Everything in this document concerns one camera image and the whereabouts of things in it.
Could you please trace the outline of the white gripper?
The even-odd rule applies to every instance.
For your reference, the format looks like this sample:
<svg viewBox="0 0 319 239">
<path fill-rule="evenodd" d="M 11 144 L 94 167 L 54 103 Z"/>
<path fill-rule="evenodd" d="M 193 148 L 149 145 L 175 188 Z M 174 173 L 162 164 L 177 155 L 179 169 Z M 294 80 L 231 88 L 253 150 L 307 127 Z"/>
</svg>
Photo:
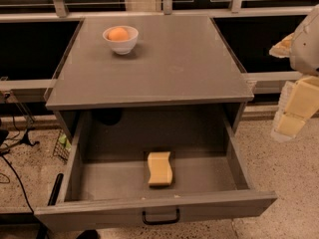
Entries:
<svg viewBox="0 0 319 239">
<path fill-rule="evenodd" d="M 269 50 L 276 58 L 288 58 L 294 34 L 291 33 Z M 271 136 L 278 142 L 295 137 L 319 110 L 319 78 L 307 76 L 295 83 L 286 82 L 281 90 Z"/>
</svg>

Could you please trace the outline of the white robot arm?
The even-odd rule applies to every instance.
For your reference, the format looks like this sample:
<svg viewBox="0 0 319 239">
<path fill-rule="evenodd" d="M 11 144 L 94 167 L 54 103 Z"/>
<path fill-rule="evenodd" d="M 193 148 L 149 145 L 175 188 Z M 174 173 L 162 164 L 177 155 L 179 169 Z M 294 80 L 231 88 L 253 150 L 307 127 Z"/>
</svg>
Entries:
<svg viewBox="0 0 319 239">
<path fill-rule="evenodd" d="M 284 142 L 295 138 L 309 119 L 319 111 L 319 5 L 295 31 L 274 45 L 269 54 L 288 58 L 290 67 L 301 73 L 295 83 L 282 88 L 271 136 Z"/>
</svg>

